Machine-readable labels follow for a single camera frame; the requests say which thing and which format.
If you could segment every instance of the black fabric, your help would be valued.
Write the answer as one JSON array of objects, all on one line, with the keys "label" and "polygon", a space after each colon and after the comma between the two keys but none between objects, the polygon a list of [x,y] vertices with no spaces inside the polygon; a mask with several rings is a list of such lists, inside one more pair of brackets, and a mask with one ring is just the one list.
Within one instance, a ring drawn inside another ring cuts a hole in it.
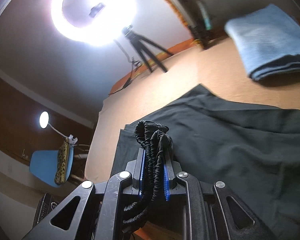
[{"label": "black fabric", "polygon": [[[236,103],[198,85],[143,120],[170,128],[174,160],[200,181],[224,181],[281,239],[300,229],[300,110]],[[112,175],[138,154],[121,130]]]}]

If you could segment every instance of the table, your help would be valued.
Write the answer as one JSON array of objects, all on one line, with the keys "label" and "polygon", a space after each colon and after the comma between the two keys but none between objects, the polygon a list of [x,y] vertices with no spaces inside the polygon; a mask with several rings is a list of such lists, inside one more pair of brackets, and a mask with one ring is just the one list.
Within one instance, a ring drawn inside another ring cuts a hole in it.
[{"label": "table", "polygon": [[164,61],[169,69],[141,73],[131,85],[104,101],[87,158],[85,177],[94,183],[109,179],[120,129],[162,108],[202,83],[230,101],[300,109],[300,73],[269,77],[262,83],[246,76],[230,38],[207,50],[189,48]]}]

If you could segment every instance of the blue cloth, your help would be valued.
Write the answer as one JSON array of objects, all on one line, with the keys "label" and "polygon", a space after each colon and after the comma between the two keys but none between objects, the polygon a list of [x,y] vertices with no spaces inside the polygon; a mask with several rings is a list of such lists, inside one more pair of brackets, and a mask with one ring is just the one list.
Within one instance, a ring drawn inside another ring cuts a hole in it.
[{"label": "blue cloth", "polygon": [[[73,161],[73,146],[71,145],[69,151],[66,180],[70,176],[72,161]],[[35,151],[32,154],[30,167],[29,167],[30,172],[40,180],[44,181],[45,183],[53,187],[60,187],[63,185],[63,184],[58,185],[54,182],[54,178],[57,173],[57,168],[58,168],[58,150]]]},{"label": "blue cloth", "polygon": [[229,20],[225,30],[251,79],[300,71],[300,26],[277,6]]}]

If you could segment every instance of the blue gripper pad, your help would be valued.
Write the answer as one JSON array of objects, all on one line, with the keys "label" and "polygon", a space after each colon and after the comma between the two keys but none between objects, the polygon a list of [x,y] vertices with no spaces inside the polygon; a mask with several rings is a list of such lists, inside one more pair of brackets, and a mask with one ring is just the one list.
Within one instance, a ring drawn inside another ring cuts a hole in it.
[{"label": "blue gripper pad", "polygon": [[145,166],[145,157],[146,157],[146,152],[143,150],[143,155],[142,155],[142,163],[141,163],[141,172],[140,172],[140,180],[139,180],[139,198],[142,197],[142,189],[143,189],[143,171],[144,171],[144,166]]},{"label": "blue gripper pad", "polygon": [[166,197],[166,201],[169,201],[170,185],[169,185],[169,176],[168,176],[168,170],[167,170],[166,163],[164,163],[164,166],[163,166],[163,191],[164,191],[164,196]]}]

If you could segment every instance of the leopard print cloth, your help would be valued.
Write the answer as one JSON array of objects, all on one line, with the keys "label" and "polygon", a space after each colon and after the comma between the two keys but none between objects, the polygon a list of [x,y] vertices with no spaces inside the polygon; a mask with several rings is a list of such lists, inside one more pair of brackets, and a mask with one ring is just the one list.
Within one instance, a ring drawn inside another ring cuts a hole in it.
[{"label": "leopard print cloth", "polygon": [[58,165],[57,173],[54,177],[54,182],[58,185],[66,182],[66,171],[70,153],[69,139],[65,139],[62,146],[58,150]]}]

